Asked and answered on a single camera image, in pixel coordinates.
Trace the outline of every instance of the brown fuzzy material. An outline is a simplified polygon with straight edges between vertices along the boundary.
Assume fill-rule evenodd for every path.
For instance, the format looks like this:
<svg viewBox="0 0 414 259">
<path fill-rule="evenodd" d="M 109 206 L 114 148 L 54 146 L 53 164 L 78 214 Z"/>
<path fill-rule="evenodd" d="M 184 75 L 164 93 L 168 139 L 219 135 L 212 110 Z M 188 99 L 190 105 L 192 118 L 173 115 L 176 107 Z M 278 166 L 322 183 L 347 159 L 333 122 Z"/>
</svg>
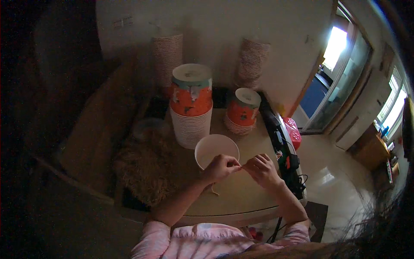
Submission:
<svg viewBox="0 0 414 259">
<path fill-rule="evenodd" d="M 173 177 L 175 154 L 155 131 L 145 141 L 130 137 L 116 156 L 113 168 L 132 194 L 148 206 L 156 206 L 177 189 Z"/>
</svg>

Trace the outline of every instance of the stack of paper bowls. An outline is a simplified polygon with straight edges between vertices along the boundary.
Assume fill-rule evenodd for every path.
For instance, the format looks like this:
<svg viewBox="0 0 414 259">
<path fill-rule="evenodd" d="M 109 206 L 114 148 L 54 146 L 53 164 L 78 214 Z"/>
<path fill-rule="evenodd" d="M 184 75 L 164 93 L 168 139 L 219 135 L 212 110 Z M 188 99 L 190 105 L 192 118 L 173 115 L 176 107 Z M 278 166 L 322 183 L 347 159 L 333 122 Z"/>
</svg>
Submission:
<svg viewBox="0 0 414 259">
<path fill-rule="evenodd" d="M 237 89 L 228 101 L 224 124 L 234 134 L 248 134 L 256 126 L 260 103 L 260 95 L 255 91 L 249 88 Z"/>
<path fill-rule="evenodd" d="M 194 149 L 210 134 L 212 100 L 211 70 L 199 64 L 184 64 L 173 70 L 170 114 L 177 142 Z"/>
<path fill-rule="evenodd" d="M 183 35 L 152 38 L 155 70 L 163 93 L 170 97 L 169 88 L 173 69 L 183 63 Z"/>
<path fill-rule="evenodd" d="M 260 87 L 260 77 L 269 52 L 270 44 L 249 39 L 243 40 L 236 73 L 236 84 L 238 86 L 254 90 Z"/>
</svg>

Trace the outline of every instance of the glass door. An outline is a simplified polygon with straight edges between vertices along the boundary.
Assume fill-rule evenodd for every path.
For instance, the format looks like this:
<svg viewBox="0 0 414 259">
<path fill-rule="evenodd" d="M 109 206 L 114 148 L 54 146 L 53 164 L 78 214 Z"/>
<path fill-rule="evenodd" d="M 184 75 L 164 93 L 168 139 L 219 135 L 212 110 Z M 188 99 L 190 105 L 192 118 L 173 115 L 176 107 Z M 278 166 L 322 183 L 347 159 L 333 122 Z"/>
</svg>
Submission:
<svg viewBox="0 0 414 259">
<path fill-rule="evenodd" d="M 315 113 L 302 128 L 302 133 L 322 133 L 354 89 L 370 51 L 371 46 L 355 26 L 350 47 L 344 53 L 345 62 Z"/>
</svg>

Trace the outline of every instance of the hand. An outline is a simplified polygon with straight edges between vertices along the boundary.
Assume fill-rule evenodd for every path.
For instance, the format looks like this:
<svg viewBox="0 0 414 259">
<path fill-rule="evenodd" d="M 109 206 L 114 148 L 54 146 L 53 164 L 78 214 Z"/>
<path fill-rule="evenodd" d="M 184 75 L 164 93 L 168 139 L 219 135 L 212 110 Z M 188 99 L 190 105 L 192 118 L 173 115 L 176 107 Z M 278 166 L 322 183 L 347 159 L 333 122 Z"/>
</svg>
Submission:
<svg viewBox="0 0 414 259">
<path fill-rule="evenodd" d="M 221 154 L 210 162 L 201 178 L 204 183 L 209 185 L 219 182 L 239 170 L 241 170 L 241 166 L 236 158 Z"/>
<path fill-rule="evenodd" d="M 253 157 L 243 166 L 250 176 L 264 189 L 272 189 L 283 180 L 277 174 L 273 161 L 267 154 Z"/>
</svg>

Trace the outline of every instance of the pink clothing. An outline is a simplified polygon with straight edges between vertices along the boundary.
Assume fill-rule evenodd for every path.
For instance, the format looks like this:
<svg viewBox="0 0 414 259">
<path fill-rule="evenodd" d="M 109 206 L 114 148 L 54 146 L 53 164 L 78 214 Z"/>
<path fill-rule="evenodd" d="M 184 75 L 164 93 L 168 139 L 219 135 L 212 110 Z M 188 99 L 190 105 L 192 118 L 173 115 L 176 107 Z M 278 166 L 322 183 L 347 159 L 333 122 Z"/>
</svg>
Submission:
<svg viewBox="0 0 414 259">
<path fill-rule="evenodd" d="M 309 241 L 308 229 L 295 224 L 283 239 L 267 245 L 276 250 Z M 176 228 L 170 236 L 170 227 L 151 221 L 144 226 L 140 242 L 131 251 L 131 258 L 220 258 L 241 253 L 253 244 L 238 228 L 223 224 L 201 223 Z"/>
</svg>

